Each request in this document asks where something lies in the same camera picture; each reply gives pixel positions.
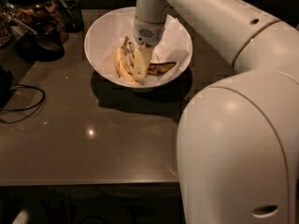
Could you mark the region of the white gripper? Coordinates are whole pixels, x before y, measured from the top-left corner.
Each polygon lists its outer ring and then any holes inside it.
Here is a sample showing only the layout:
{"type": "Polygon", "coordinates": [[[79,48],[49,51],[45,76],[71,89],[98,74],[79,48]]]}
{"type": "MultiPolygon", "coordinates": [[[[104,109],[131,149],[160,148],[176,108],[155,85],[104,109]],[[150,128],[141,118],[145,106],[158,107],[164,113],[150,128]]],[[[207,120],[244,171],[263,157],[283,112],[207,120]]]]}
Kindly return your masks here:
{"type": "Polygon", "coordinates": [[[135,80],[144,81],[152,58],[152,48],[150,47],[156,47],[160,43],[164,28],[164,23],[149,23],[138,17],[134,18],[133,36],[135,42],[140,45],[134,52],[133,76],[135,80]]]}

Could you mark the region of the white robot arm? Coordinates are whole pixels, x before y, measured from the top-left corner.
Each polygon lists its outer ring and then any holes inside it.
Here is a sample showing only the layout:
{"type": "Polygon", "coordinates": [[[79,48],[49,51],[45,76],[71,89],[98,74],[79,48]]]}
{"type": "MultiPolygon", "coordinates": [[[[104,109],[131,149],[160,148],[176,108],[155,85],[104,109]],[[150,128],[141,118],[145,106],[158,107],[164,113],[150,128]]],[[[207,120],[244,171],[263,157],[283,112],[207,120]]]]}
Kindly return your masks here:
{"type": "Polygon", "coordinates": [[[137,0],[141,27],[171,6],[236,71],[199,91],[178,125],[187,224],[295,224],[298,32],[242,0],[137,0]]]}

